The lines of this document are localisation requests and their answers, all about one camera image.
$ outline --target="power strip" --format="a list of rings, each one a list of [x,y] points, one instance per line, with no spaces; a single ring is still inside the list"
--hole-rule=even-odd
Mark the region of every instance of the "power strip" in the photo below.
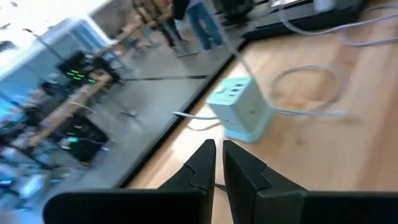
[[[258,141],[274,113],[252,77],[224,79],[207,103],[223,124],[225,135],[242,142]]]

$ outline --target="wooden table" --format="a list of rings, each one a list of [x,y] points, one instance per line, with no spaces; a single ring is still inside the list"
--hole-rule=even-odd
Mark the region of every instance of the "wooden table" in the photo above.
[[[376,11],[363,15],[363,19],[393,13],[396,11]],[[396,20],[390,20],[349,33],[355,40],[382,40],[396,37],[398,26]],[[288,68],[314,64],[339,68],[345,73],[342,78],[347,86],[333,108],[348,110],[353,118],[275,116],[259,142],[236,143],[310,190],[398,190],[398,44],[355,48],[344,45],[339,34],[290,35],[252,43],[242,55],[266,97],[272,79]],[[224,77],[244,76],[247,73],[239,63],[224,73]],[[282,81],[277,102],[286,108],[305,109],[326,99],[334,87],[334,79],[326,73],[298,72]],[[214,115],[205,104],[207,96],[192,114]],[[206,139],[216,141],[216,182],[224,183],[223,127],[218,121],[186,119],[130,188],[158,187]],[[226,194],[218,189],[213,223],[232,223]]]
[[[43,121],[42,124],[46,125],[47,128],[41,130],[30,139],[29,146],[37,146],[47,136],[51,134],[57,127],[59,127],[65,120],[67,120],[74,112],[81,108],[80,105],[86,104],[89,97],[100,91],[102,87],[106,85],[112,78],[109,74],[104,73],[100,76],[92,73],[91,78],[96,80],[96,83],[92,85],[83,85],[79,88],[75,94],[66,102],[62,103],[57,109],[51,112]]]

